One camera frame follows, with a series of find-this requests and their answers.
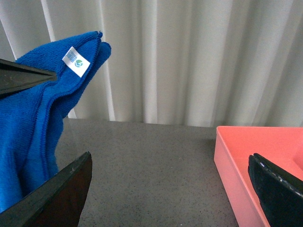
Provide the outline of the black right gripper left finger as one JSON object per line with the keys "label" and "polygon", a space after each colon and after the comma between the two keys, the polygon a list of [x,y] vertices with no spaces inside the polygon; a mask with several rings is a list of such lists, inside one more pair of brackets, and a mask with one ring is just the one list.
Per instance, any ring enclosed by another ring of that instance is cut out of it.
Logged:
{"label": "black right gripper left finger", "polygon": [[53,178],[0,215],[2,227],[76,227],[92,179],[92,156],[83,153]]}

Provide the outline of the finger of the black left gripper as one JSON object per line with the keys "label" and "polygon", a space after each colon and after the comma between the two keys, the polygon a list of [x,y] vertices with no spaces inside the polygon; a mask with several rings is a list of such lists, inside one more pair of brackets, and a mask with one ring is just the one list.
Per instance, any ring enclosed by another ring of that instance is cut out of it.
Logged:
{"label": "finger of the black left gripper", "polygon": [[48,81],[56,81],[53,71],[42,70],[12,61],[0,61],[0,94],[10,96]]}

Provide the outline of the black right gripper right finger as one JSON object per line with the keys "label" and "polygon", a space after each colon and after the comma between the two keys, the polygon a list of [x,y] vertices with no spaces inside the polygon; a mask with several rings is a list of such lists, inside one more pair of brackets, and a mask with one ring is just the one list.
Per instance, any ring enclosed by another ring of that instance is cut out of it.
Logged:
{"label": "black right gripper right finger", "polygon": [[271,227],[303,225],[303,181],[258,153],[249,156],[248,173]]}

